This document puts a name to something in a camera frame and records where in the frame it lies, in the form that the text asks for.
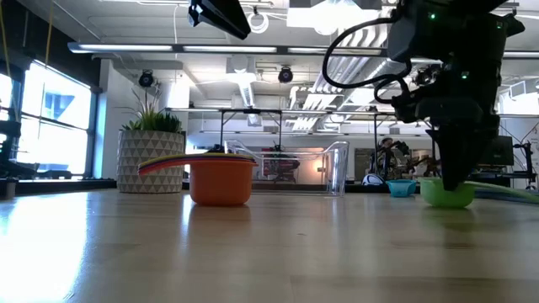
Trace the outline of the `black computer monitor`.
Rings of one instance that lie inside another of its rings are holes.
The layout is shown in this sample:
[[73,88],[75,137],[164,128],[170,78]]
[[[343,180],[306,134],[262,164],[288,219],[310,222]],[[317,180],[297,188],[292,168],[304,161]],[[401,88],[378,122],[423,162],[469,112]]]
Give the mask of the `black computer monitor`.
[[510,136],[498,136],[491,145],[491,164],[512,166],[514,164],[513,139]]

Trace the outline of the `long ceiling light strip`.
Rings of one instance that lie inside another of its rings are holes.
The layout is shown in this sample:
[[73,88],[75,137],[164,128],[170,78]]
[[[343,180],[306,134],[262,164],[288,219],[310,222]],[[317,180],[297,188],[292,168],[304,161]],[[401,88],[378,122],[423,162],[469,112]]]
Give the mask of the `long ceiling light strip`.
[[[248,54],[277,56],[323,56],[327,47],[288,45],[181,45],[181,44],[90,44],[69,42],[72,53],[194,53],[194,54]],[[333,56],[387,57],[387,50],[376,47],[336,47]],[[539,60],[539,50],[507,50],[506,60]]]

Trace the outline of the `white triangle-patterned planter pot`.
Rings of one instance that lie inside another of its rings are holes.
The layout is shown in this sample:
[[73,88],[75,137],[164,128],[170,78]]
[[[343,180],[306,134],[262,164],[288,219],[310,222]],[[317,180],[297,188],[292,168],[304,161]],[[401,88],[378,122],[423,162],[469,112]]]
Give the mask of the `white triangle-patterned planter pot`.
[[117,189],[125,194],[173,194],[183,187],[183,166],[167,167],[163,159],[184,153],[181,133],[121,130],[117,151]]

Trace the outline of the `person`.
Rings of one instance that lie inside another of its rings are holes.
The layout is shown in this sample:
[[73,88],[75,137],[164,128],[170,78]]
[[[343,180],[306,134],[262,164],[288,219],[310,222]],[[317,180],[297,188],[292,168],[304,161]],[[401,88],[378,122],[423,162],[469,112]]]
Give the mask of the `person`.
[[396,156],[392,151],[396,144],[396,141],[390,137],[387,137],[382,139],[378,145],[376,151],[377,171],[378,174],[384,179],[390,179],[395,167],[397,166]]

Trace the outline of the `clear plastic basket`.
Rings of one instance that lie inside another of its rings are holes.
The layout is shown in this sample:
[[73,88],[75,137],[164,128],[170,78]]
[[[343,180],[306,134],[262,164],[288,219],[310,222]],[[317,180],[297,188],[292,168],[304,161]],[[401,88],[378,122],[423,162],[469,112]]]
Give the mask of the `clear plastic basket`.
[[225,142],[225,150],[256,161],[255,190],[344,194],[349,156],[347,141],[336,141],[328,147],[248,147],[241,141],[229,140]]

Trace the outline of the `white ceiling light panel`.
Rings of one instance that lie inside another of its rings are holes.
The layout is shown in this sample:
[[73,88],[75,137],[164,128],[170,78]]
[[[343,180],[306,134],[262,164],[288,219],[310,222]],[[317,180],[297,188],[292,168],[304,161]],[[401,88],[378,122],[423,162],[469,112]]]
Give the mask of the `white ceiling light panel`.
[[342,29],[387,17],[398,0],[288,0],[286,25],[332,35]]

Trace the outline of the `green measuring cup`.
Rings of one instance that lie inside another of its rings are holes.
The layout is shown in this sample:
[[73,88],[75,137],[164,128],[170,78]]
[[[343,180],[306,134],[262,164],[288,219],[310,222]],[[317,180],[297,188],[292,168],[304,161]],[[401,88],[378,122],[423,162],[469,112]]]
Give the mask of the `green measuring cup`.
[[522,198],[525,201],[532,202],[532,204],[539,204],[539,196],[529,191],[507,188],[490,183],[466,181],[460,183],[453,191],[444,189],[441,178],[421,178],[419,184],[420,194],[423,200],[435,208],[466,208],[475,199],[476,189],[491,189],[512,197]]

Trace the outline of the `white ceiling pipe bundle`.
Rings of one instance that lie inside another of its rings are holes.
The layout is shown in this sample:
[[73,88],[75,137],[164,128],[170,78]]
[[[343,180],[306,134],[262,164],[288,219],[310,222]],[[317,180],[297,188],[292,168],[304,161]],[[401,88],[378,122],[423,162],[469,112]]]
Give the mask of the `white ceiling pipe bundle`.
[[[339,43],[340,47],[382,47],[387,39],[387,26],[375,25],[360,29],[350,36],[347,36]],[[328,75],[335,81],[341,83],[352,82],[359,70],[368,61],[367,57],[344,57],[332,56],[328,59]],[[312,93],[336,93],[340,88],[329,85],[320,74],[311,87]]]

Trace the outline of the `black background rig frame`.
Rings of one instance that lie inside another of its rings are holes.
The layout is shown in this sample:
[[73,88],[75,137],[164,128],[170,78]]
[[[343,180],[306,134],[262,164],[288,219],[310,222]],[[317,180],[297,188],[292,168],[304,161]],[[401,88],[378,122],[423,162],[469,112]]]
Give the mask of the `black background rig frame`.
[[267,114],[270,118],[273,118],[274,114],[279,116],[279,120],[274,120],[274,122],[279,127],[278,137],[279,137],[279,146],[282,146],[282,123],[283,123],[283,111],[281,109],[255,109],[255,108],[246,108],[246,109],[219,109],[221,113],[220,121],[220,145],[224,146],[224,126],[227,123],[224,119],[226,113],[242,113],[242,114]]

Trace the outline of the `green potted plant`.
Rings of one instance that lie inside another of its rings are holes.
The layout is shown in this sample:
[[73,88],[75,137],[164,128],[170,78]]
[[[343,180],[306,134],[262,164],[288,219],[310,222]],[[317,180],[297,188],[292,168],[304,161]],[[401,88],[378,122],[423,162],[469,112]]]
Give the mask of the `green potted plant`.
[[180,133],[182,122],[178,117],[170,114],[165,109],[160,109],[159,104],[163,92],[158,87],[132,88],[135,103],[132,106],[120,106],[133,119],[121,126],[122,130],[146,130]]

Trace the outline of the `orange measuring cup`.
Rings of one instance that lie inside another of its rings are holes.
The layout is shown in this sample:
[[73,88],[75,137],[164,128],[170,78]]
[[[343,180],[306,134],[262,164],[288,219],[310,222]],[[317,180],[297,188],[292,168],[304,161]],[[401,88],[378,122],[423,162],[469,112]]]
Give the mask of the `orange measuring cup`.
[[191,199],[203,206],[240,206],[252,194],[253,164],[192,164],[189,173]]

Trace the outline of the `black equipment stand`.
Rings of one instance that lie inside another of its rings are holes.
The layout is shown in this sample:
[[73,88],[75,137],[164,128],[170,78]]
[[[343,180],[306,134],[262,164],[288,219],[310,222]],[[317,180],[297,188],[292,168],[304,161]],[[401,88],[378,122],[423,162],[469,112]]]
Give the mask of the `black equipment stand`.
[[536,186],[537,174],[534,171],[533,164],[532,164],[531,156],[533,152],[531,150],[531,143],[526,142],[526,143],[514,144],[513,148],[521,150],[526,160],[526,165],[523,167],[523,169],[520,171],[515,171],[515,174],[519,178],[524,178],[527,180],[526,190],[537,191],[537,186]]

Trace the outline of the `small light blue measuring cup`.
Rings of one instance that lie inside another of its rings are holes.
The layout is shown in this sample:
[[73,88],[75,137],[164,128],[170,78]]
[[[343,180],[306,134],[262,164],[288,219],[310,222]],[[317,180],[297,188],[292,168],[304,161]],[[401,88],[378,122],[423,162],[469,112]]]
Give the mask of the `small light blue measuring cup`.
[[417,182],[409,179],[388,180],[386,185],[394,198],[406,198],[415,193]]

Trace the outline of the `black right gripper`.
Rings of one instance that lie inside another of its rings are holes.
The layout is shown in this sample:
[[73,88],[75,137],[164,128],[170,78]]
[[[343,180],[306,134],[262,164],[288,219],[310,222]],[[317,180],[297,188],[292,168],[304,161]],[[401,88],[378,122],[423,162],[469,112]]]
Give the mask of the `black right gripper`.
[[500,117],[494,103],[501,82],[498,70],[442,70],[435,80],[411,90],[398,73],[391,76],[402,92],[391,98],[395,116],[404,123],[428,119],[427,130],[440,153],[444,190],[454,191],[478,165],[498,137]]

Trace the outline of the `black table frame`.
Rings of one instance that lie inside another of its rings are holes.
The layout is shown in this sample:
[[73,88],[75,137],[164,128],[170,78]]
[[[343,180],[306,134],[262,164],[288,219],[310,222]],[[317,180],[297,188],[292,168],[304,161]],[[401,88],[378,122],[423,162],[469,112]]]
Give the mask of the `black table frame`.
[[[115,189],[116,181],[113,179],[44,179],[44,180],[23,180],[19,181],[15,188],[16,195],[69,193],[77,191],[89,191],[95,189]],[[253,183],[253,191],[279,191],[285,194],[300,192],[304,194],[325,193],[326,188],[322,185],[308,184],[269,184]],[[344,187],[346,194],[388,194],[387,186],[364,186],[359,184],[346,184]],[[506,200],[524,204],[532,204],[527,198],[505,194],[493,189],[477,189],[475,196],[478,199]]]

